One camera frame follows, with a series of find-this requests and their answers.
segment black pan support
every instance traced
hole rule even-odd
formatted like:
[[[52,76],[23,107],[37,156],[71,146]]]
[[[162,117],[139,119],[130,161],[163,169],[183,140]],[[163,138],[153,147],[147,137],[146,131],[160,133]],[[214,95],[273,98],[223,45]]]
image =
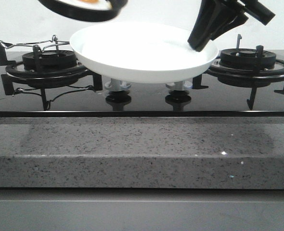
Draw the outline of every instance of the black pan support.
[[[58,98],[60,98],[64,95],[67,95],[67,94],[70,94],[70,93],[75,93],[75,92],[86,91],[86,90],[92,90],[92,91],[96,92],[97,90],[103,89],[102,78],[101,78],[100,75],[97,74],[97,75],[93,75],[93,86],[88,85],[88,86],[85,86],[85,87],[76,87],[76,86],[72,86],[72,85],[69,85],[69,84],[65,84],[61,87],[69,87],[69,88],[72,88],[73,90],[66,91],[62,94],[59,94],[52,100],[47,100],[46,88],[44,88],[40,85],[38,87],[31,88],[31,89],[24,89],[24,88],[14,89],[13,83],[14,83],[15,79],[11,78],[10,76],[8,76],[6,74],[1,75],[1,78],[2,78],[2,82],[3,82],[5,95],[11,95],[11,96],[15,96],[17,94],[37,95],[37,96],[41,97],[42,106],[43,106],[44,111],[49,111],[51,109],[52,102],[56,101]]]
[[[0,66],[7,66],[11,64],[16,64],[15,60],[8,60],[5,48],[0,43]]]
[[[42,5],[51,11],[65,16],[67,18],[76,19],[86,22],[103,22],[115,18],[120,10],[127,4],[128,0],[109,0],[111,10],[90,10],[66,4],[58,0],[38,0]]]

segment black glass surface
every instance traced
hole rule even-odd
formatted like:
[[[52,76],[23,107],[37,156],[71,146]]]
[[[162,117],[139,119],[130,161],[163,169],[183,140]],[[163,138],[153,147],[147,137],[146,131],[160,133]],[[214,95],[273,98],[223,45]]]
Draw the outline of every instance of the black glass surface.
[[[21,60],[23,52],[11,54],[11,58]],[[284,59],[284,51],[279,52],[279,58]],[[43,102],[43,89],[32,90],[32,87],[2,80],[6,74],[5,67],[0,66],[0,112],[139,112],[160,111],[186,112],[199,111],[268,111],[284,112],[284,81],[265,84],[257,87],[236,87],[222,83],[217,77],[203,74],[201,85],[199,79],[194,79],[194,88],[186,93],[171,94],[165,84],[132,83],[129,92],[111,95],[107,90],[94,92],[83,89],[93,85],[92,76],[80,78],[70,87],[44,89],[45,108]],[[103,84],[109,78],[103,77]],[[21,92],[11,96],[15,90]]]

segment burner ring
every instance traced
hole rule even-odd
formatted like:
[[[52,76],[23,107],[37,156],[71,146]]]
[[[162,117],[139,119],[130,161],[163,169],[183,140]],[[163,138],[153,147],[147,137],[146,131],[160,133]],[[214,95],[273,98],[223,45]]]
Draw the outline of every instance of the burner ring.
[[[33,52],[23,54],[22,62],[26,70],[37,71]],[[76,66],[77,58],[73,51],[44,51],[39,53],[39,64],[43,70],[60,70]]]
[[[284,78],[284,61],[276,59],[273,69],[261,70],[258,74],[254,74],[252,70],[234,69],[220,64],[218,57],[207,70],[207,73],[217,73],[220,75],[229,75],[247,79],[283,79]]]
[[[47,79],[47,78],[56,78],[56,77],[65,77],[74,74],[83,73],[87,70],[87,68],[83,65],[79,65],[76,63],[76,66],[61,70],[53,70],[53,71],[42,71],[42,72],[32,72],[27,71],[25,69],[18,70],[18,67],[23,66],[23,62],[17,62],[16,64],[8,65],[5,67],[6,72],[17,78],[24,79]]]
[[[270,51],[263,51],[261,69],[272,69],[277,55]],[[225,67],[253,70],[258,62],[255,49],[226,49],[220,53],[220,64]]]
[[[218,81],[223,84],[241,88],[263,88],[271,84],[271,81],[265,81],[263,79],[246,79],[245,81],[242,81],[238,78],[224,75],[216,75],[216,77],[218,78]]]

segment speckled countertop edge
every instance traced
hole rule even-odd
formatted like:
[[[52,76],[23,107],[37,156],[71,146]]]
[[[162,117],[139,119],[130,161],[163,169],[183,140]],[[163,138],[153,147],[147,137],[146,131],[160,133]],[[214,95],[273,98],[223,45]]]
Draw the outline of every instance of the speckled countertop edge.
[[[284,117],[0,118],[0,187],[284,189]]]

